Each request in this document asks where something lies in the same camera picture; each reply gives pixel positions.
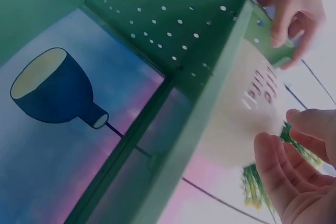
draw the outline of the fingernail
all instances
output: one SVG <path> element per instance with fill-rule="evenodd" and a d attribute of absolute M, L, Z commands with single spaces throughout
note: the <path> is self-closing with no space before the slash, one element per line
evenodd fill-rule
<path fill-rule="evenodd" d="M 288 114 L 288 115 L 295 115 L 295 114 L 297 114 L 297 113 L 299 113 L 299 112 L 300 112 L 300 111 L 297 110 L 297 109 L 291 109 L 291 110 L 287 111 L 287 114 Z"/>
<path fill-rule="evenodd" d="M 271 44 L 274 48 L 279 48 L 282 45 L 281 41 L 273 36 L 271 36 Z"/>
<path fill-rule="evenodd" d="M 266 132 L 261 132 L 261 133 L 259 133 L 256 137 L 255 137 L 255 139 L 256 140 L 259 140 L 259 139 L 269 139 L 271 136 L 270 136 L 270 134 L 268 134 L 268 133 L 266 133 Z"/>

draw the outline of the white floor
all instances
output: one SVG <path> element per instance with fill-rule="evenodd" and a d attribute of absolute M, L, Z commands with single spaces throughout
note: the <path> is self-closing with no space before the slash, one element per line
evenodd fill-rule
<path fill-rule="evenodd" d="M 323 0 L 323 3 L 328 23 L 305 60 L 325 88 L 336 98 L 334 81 L 336 56 L 330 53 L 335 50 L 336 19 L 334 17 L 336 17 L 336 9 L 333 3 L 336 3 L 336 0 Z M 280 75 L 285 84 L 306 107 L 319 109 L 334 109 L 336 107 L 305 65 L 300 64 L 280 73 Z M 303 109 L 302 105 L 289 92 L 286 102 L 287 108 Z M 333 168 L 329 166 L 324 166 L 322 171 L 335 174 Z M 274 223 L 267 208 L 264 207 L 257 211 L 244 205 L 243 191 L 240 188 L 242 184 L 240 170 L 224 170 L 206 164 L 195 154 L 185 171 L 184 178 L 250 216 L 226 206 L 182 180 L 166 207 L 159 221 L 160 224 Z"/>

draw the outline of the green metal frame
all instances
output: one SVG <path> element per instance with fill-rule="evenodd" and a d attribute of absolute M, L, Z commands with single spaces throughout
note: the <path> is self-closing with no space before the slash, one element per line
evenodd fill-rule
<path fill-rule="evenodd" d="M 156 171 L 143 204 L 133 213 L 132 223 L 156 223 L 202 136 L 242 38 L 253 43 L 275 66 L 289 60 L 294 50 L 289 40 L 279 49 L 270 45 L 271 20 L 255 0 L 0 0 L 0 4 L 6 6 L 6 11 L 0 12 L 0 66 L 40 32 L 81 6 L 101 27 L 165 76 L 66 224 L 88 220 L 171 90 L 177 88 L 193 104 L 193 110 Z"/>
<path fill-rule="evenodd" d="M 167 8 L 176 8 L 176 12 L 182 8 L 178 3 L 175 3 L 176 6 L 174 6 L 172 1 L 167 0 L 165 6 Z M 147 197 L 144 199 L 143 204 L 139 207 L 139 211 L 134 215 L 132 221 L 132 223 L 136 224 L 156 223 L 202 136 L 203 129 L 206 127 L 207 120 L 220 94 L 225 76 L 234 60 L 241 39 L 245 38 L 252 42 L 274 65 L 281 62 L 283 58 L 291 57 L 293 45 L 290 41 L 287 41 L 280 49 L 273 49 L 270 45 L 269 31 L 271 20 L 255 0 L 225 0 L 227 8 L 231 12 L 225 12 L 224 14 L 218 11 L 218 7 L 222 2 L 223 0 L 209 1 L 208 5 L 206 5 L 207 9 L 202 9 L 203 3 L 199 5 L 193 4 L 195 10 L 198 7 L 202 10 L 199 12 L 200 16 L 212 12 L 212 25 L 208 25 L 205 22 L 206 19 L 203 19 L 201 21 L 203 24 L 201 24 L 200 19 L 195 18 L 191 20 L 190 25 L 186 29 L 178 30 L 176 17 L 171 20 L 171 13 L 168 15 L 166 12 L 159 10 L 158 4 L 155 1 L 152 4 L 146 0 L 86 0 L 86 6 L 83 9 L 87 13 L 90 13 L 91 17 L 94 17 L 104 29 L 118 36 L 139 57 L 167 77 L 129 128 L 115 151 L 113 151 L 105 162 L 70 214 L 66 224 L 82 224 L 87 221 L 98 204 L 99 199 L 107 190 L 146 128 L 154 119 L 169 92 L 172 88 L 178 88 L 194 103 L 194 109 L 189 116 L 189 120 L 184 125 L 180 137 L 176 140 L 174 147 L 163 160 L 160 169 L 153 179 Z M 158 22 L 162 19 L 168 20 L 166 24 L 160 23 L 159 26 L 153 27 L 153 24 L 150 22 L 151 19 L 147 17 L 148 14 L 134 17 L 137 14 L 135 7 L 140 6 L 140 4 L 143 4 L 141 5 L 142 10 L 146 8 L 153 10 L 152 16 L 155 16 Z M 179 13 L 180 16 L 184 14 L 185 16 L 183 17 L 186 19 L 190 17 L 190 10 L 186 9 Z M 140 24 L 140 26 L 134 30 L 134 24 L 130 24 L 130 20 L 134 24 Z M 262 20 L 264 26 L 258 26 L 258 20 Z M 204 36 L 204 40 L 195 42 L 194 38 L 190 37 L 190 34 L 196 31 L 195 27 L 197 26 L 201 26 L 197 30 L 198 33 L 209 34 L 211 36 Z M 148 27 L 151 27 L 152 37 L 141 36 L 141 33 L 147 31 Z M 169 42 L 167 38 L 164 38 L 166 34 L 163 34 L 162 31 L 171 31 L 175 28 L 182 35 L 178 36 L 176 40 Z M 136 34 L 136 39 L 130 37 L 132 33 Z M 255 43 L 254 39 L 256 35 L 259 36 L 258 40 L 261 43 Z M 187 53 L 178 51 L 177 48 L 174 49 L 175 45 L 178 47 L 181 46 L 179 40 L 188 36 L 189 40 L 187 44 L 192 46 Z M 169 45 L 170 48 L 167 51 L 163 51 L 158 47 L 152 47 L 148 39 L 153 37 L 164 41 L 165 44 L 163 46 Z M 172 61 L 172 55 L 176 55 L 178 60 Z"/>

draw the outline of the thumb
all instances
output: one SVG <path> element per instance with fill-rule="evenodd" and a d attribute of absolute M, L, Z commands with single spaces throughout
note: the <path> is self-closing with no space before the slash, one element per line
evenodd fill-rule
<path fill-rule="evenodd" d="M 336 133 L 336 110 L 289 110 L 286 117 L 296 131 L 322 141 Z"/>
<path fill-rule="evenodd" d="M 276 0 L 275 16 L 271 28 L 271 44 L 273 47 L 281 47 L 288 37 L 288 27 L 296 13 L 287 0 Z"/>

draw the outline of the yellow flower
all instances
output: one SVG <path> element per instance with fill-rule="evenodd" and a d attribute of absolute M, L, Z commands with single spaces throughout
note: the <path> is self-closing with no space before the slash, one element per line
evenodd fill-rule
<path fill-rule="evenodd" d="M 262 207 L 261 200 L 254 201 L 254 202 L 253 202 L 253 206 L 254 206 L 257 210 L 260 210 L 261 207 Z"/>
<path fill-rule="evenodd" d="M 317 165 L 317 166 L 322 166 L 322 165 L 323 165 L 323 161 L 322 161 L 321 159 L 318 159 L 318 160 L 316 161 L 316 165 Z"/>
<path fill-rule="evenodd" d="M 245 204 L 245 206 L 251 206 L 252 205 L 252 202 L 251 202 L 251 199 L 250 198 L 246 198 L 245 200 L 244 200 L 244 204 Z"/>

